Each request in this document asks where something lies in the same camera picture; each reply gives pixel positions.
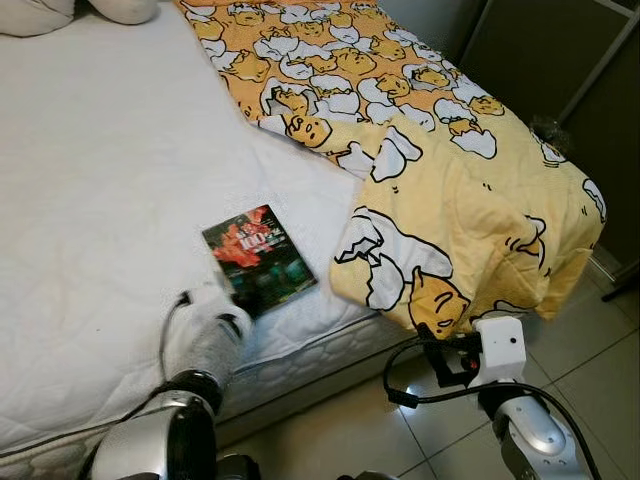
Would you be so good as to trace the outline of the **dark book red cover print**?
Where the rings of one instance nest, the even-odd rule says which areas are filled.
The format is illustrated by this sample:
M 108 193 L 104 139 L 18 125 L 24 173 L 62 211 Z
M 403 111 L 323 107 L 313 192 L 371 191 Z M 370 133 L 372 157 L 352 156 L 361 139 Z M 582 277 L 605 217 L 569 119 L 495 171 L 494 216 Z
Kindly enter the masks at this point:
M 300 250 L 268 205 L 253 207 L 202 230 L 230 297 L 237 291 L 269 293 L 269 312 L 317 284 Z

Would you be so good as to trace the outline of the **yellow cartoon print blanket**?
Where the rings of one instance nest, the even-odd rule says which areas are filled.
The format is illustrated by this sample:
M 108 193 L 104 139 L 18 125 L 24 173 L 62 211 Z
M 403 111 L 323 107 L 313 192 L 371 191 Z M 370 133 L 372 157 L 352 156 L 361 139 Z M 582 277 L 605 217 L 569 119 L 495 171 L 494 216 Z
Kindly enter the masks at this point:
M 174 0 L 248 123 L 358 180 L 333 291 L 435 338 L 553 320 L 602 192 L 378 0 Z

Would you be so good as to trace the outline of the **silver robot left leg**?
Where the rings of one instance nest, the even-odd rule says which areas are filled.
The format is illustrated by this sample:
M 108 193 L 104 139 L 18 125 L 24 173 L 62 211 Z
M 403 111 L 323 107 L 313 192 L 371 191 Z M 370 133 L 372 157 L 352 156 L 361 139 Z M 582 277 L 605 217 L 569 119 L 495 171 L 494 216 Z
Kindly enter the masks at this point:
M 262 480 L 259 463 L 247 454 L 228 454 L 215 466 L 215 480 Z

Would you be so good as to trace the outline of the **white quilted mattress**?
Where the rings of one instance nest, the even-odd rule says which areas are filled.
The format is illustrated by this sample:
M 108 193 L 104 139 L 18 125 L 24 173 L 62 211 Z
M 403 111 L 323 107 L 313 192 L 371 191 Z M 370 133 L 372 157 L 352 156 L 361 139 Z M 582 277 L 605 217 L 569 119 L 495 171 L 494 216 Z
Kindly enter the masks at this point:
M 326 282 L 357 188 L 244 120 L 178 6 L 0 35 L 0 480 L 77 476 L 160 383 L 180 293 L 220 279 L 202 230 L 253 207 L 278 215 L 317 284 L 255 320 L 233 376 L 401 343 Z

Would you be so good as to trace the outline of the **small dark crumpled object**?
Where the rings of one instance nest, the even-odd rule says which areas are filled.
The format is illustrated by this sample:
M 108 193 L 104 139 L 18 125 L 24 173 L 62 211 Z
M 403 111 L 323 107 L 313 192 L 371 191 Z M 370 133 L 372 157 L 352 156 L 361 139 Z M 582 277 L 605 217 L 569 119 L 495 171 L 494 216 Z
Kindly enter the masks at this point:
M 556 148 L 559 154 L 567 155 L 572 151 L 571 133 L 567 132 L 556 119 L 549 118 L 549 116 L 532 116 L 527 125 L 540 140 Z

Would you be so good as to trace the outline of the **dark grey sliding wardrobe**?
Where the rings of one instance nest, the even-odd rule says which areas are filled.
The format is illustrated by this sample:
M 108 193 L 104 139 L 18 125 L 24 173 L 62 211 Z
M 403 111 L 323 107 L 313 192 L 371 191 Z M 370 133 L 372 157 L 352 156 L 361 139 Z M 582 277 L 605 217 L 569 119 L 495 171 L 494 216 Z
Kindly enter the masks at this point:
M 602 188 L 602 261 L 640 257 L 637 0 L 378 0 L 525 122 L 554 122 Z

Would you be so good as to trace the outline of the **black furniture frame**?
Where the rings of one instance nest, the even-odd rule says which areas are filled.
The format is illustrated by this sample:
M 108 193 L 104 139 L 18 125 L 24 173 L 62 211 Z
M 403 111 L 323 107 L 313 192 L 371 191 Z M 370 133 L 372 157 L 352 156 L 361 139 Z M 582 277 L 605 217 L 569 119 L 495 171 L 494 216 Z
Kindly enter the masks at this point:
M 611 291 L 604 293 L 600 297 L 602 302 L 611 302 L 614 298 L 620 297 L 630 291 L 637 291 L 640 284 L 640 262 L 632 262 L 627 268 L 623 269 L 614 276 Z

